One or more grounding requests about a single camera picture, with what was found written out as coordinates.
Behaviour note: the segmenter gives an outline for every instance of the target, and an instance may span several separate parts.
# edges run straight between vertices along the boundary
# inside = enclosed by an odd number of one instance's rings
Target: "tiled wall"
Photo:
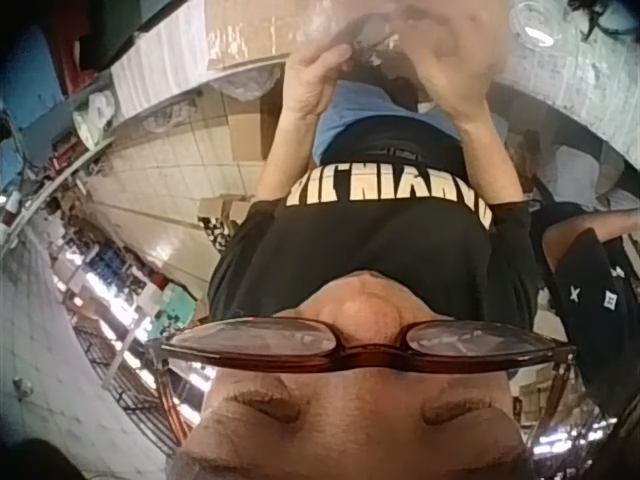
[[[189,121],[162,134],[139,124],[120,134],[89,190],[125,243],[198,295],[218,260],[198,202],[253,194],[264,162],[234,161],[220,93],[206,87],[193,103]]]
[[[48,440],[87,478],[164,478],[164,456],[101,388],[58,301],[48,259],[32,245],[2,260],[0,305],[2,441]],[[31,397],[18,401],[14,377],[33,385]]]

